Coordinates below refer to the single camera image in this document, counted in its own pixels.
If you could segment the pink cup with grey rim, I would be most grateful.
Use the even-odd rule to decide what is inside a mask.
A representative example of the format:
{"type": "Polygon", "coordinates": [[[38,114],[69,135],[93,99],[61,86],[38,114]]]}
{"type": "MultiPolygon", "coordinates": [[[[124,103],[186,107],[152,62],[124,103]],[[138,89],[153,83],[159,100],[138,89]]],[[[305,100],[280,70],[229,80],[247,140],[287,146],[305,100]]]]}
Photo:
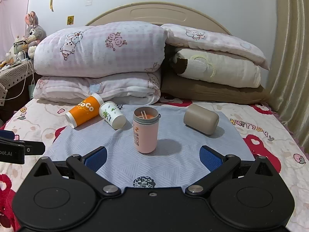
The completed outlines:
{"type": "Polygon", "coordinates": [[[142,154],[149,154],[157,147],[161,115],[152,107],[138,107],[133,113],[134,144],[142,154]]]}

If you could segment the beige taupe cup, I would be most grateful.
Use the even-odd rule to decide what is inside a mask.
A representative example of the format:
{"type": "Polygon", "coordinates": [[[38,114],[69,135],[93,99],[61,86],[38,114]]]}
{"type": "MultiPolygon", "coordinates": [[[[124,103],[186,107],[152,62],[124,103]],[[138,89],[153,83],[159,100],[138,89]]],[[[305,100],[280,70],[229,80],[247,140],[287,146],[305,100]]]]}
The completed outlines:
{"type": "Polygon", "coordinates": [[[185,111],[183,122],[205,135],[212,135],[219,122],[219,115],[196,104],[191,104],[185,111]]]}

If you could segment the orange coco paper cup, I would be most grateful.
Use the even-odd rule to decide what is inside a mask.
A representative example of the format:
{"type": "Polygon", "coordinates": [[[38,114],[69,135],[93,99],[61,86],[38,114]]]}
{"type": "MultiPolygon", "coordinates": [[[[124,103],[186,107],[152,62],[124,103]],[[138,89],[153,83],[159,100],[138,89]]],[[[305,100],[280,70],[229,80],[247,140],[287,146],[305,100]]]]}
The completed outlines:
{"type": "Polygon", "coordinates": [[[103,103],[102,98],[97,93],[93,93],[70,109],[65,114],[66,120],[72,128],[76,128],[99,115],[99,108],[103,103]]]}

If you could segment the white printed paper cup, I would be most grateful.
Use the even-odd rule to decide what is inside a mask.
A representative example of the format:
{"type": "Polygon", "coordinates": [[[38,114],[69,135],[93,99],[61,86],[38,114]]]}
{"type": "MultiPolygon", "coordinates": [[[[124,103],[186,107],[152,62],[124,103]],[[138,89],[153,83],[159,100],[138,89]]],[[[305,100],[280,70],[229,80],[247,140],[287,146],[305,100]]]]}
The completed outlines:
{"type": "Polygon", "coordinates": [[[99,115],[114,130],[121,129],[126,124],[126,117],[114,102],[104,102],[99,108],[99,115]]]}

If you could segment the grey patterned cloth mat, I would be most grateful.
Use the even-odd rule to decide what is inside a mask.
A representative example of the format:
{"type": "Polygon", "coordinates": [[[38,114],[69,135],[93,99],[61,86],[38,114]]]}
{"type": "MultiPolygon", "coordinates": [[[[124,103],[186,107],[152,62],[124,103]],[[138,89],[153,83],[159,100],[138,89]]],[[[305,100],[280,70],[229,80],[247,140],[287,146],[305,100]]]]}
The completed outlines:
{"type": "Polygon", "coordinates": [[[161,117],[158,144],[149,154],[141,154],[134,146],[132,117],[135,106],[124,105],[127,122],[114,130],[101,117],[77,127],[66,127],[45,155],[53,161],[65,160],[73,154],[84,156],[98,147],[107,155],[98,161],[97,174],[119,188],[167,188],[190,184],[209,173],[199,158],[199,151],[208,146],[222,155],[234,154],[252,161],[254,156],[230,120],[219,113],[219,122],[211,136],[187,127],[183,122],[185,108],[157,106],[161,117]]]}

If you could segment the cluttered bedside table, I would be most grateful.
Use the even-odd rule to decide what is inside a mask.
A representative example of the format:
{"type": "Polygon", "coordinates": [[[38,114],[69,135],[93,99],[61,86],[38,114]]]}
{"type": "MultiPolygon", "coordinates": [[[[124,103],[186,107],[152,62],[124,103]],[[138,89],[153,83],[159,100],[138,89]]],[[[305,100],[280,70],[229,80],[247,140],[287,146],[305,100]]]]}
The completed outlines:
{"type": "Polygon", "coordinates": [[[1,98],[5,98],[7,91],[11,87],[17,85],[19,82],[24,82],[34,72],[34,66],[31,61],[22,62],[13,68],[1,71],[1,98]]]}

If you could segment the brown pillow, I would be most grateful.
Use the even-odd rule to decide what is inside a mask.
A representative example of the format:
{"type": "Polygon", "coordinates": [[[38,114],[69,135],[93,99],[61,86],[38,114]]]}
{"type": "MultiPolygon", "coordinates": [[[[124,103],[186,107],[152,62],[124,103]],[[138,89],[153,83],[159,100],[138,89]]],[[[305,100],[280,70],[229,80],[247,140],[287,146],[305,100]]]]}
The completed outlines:
{"type": "Polygon", "coordinates": [[[269,93],[262,86],[258,88],[236,88],[191,80],[173,74],[167,75],[162,79],[161,93],[186,100],[246,105],[263,103],[269,98],[269,93]]]}

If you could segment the pink white lower quilt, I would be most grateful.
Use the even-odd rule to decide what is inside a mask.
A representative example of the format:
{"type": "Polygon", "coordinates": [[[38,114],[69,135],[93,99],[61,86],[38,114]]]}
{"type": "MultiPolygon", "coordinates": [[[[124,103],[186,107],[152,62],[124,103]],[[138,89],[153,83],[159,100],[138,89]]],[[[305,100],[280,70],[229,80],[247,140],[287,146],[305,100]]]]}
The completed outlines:
{"type": "Polygon", "coordinates": [[[34,89],[35,99],[78,104],[98,94],[116,104],[151,105],[161,97],[160,72],[131,72],[103,78],[41,77],[34,89]]]}

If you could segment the beige curtain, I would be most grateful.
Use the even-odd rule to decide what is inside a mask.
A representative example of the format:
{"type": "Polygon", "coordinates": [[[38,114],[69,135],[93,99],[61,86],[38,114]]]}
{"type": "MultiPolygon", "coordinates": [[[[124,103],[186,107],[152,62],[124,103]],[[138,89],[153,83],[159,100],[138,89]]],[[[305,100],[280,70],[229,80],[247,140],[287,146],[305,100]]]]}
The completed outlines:
{"type": "Polygon", "coordinates": [[[308,0],[277,0],[269,104],[308,151],[308,0]]]}

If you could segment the cream embroidered pillow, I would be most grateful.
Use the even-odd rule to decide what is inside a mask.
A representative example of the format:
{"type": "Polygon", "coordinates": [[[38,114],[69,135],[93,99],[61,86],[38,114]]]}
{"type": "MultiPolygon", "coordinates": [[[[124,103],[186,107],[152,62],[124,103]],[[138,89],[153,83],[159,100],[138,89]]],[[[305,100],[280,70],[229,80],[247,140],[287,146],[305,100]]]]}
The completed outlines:
{"type": "Polygon", "coordinates": [[[257,65],[226,52],[177,48],[172,67],[177,75],[192,80],[237,88],[258,88],[261,83],[257,65]]]}

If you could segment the pink checked folded quilt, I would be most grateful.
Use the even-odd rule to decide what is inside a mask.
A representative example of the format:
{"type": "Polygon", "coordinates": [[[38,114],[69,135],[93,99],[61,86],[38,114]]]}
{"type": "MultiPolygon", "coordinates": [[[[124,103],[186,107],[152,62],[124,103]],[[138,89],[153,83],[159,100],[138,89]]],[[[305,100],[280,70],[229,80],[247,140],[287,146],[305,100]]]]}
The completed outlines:
{"type": "Polygon", "coordinates": [[[166,31],[142,21],[66,28],[47,36],[34,54],[44,76],[102,78],[155,72],[165,58],[166,31]]]}

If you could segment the grey bunny plush toy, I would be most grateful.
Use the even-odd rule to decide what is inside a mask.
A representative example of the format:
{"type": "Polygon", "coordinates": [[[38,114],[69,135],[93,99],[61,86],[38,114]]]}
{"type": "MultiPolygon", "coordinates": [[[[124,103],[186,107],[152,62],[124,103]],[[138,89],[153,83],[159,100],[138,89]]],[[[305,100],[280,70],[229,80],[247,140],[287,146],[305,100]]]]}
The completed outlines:
{"type": "Polygon", "coordinates": [[[25,16],[27,24],[24,42],[30,47],[36,47],[47,36],[46,31],[39,25],[39,20],[34,11],[25,16]]]}

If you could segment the pink cartoon pillow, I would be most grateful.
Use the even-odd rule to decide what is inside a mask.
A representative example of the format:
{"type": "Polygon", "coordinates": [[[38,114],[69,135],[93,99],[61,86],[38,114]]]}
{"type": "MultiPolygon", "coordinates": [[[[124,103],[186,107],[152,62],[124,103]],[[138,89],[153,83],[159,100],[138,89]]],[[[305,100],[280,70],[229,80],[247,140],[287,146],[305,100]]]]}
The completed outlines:
{"type": "Polygon", "coordinates": [[[167,32],[166,42],[172,46],[228,52],[247,58],[266,70],[270,69],[264,53],[243,39],[176,24],[163,24],[161,27],[167,32]]]}

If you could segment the beige bed headboard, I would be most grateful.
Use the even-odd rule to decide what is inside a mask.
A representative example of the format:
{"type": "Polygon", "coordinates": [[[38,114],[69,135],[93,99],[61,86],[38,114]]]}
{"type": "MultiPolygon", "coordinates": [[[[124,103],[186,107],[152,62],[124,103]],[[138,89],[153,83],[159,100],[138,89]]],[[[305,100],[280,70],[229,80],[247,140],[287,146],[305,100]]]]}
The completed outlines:
{"type": "Polygon", "coordinates": [[[88,26],[104,25],[115,21],[145,21],[158,26],[177,24],[211,32],[230,32],[210,16],[186,7],[167,2],[139,2],[122,5],[97,16],[88,26]]]}

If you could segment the pink wall cloth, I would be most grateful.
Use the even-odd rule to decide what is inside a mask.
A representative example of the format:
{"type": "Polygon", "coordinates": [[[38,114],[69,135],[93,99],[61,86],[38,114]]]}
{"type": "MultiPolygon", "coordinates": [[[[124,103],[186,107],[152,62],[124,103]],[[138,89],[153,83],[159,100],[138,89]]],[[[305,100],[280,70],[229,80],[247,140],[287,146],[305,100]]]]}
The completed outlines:
{"type": "Polygon", "coordinates": [[[28,1],[1,0],[1,60],[4,60],[16,37],[25,34],[28,1]]]}

